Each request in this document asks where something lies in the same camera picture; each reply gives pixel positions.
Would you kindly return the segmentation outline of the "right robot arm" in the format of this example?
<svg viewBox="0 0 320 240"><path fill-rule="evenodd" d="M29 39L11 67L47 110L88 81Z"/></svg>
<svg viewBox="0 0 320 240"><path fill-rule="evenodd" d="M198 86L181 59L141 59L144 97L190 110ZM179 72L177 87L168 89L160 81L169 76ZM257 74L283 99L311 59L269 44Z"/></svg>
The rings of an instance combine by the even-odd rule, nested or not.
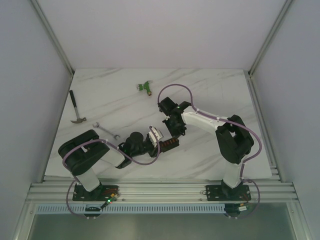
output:
<svg viewBox="0 0 320 240"><path fill-rule="evenodd" d="M224 121L217 115L195 110L190 102L177 104L169 97L157 105L159 111L165 114L165 120L162 122L173 138L184 136L189 125L216 136L220 154L227 161L221 193L228 200L234 199L240 191L238 187L241 185L240 164L254 145L249 131L240 127L244 124L242 119L233 115Z"/></svg>

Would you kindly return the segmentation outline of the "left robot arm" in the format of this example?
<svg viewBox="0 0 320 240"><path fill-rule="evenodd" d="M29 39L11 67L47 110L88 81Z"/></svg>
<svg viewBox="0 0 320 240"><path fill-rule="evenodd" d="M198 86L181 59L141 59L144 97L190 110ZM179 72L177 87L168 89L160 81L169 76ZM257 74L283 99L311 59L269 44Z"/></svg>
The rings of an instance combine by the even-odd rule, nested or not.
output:
<svg viewBox="0 0 320 240"><path fill-rule="evenodd" d="M154 160L142 163L133 157L150 154L156 160L161 152L162 138L162 133L150 126L146 138L139 132L133 132L124 143L115 146L101 139L95 130L88 130L61 145L58 154L62 158L62 165L84 187L84 195L90 201L97 201L103 193L101 182L93 170L98 161L104 160L117 169L123 169L132 162L142 166L151 165Z"/></svg>

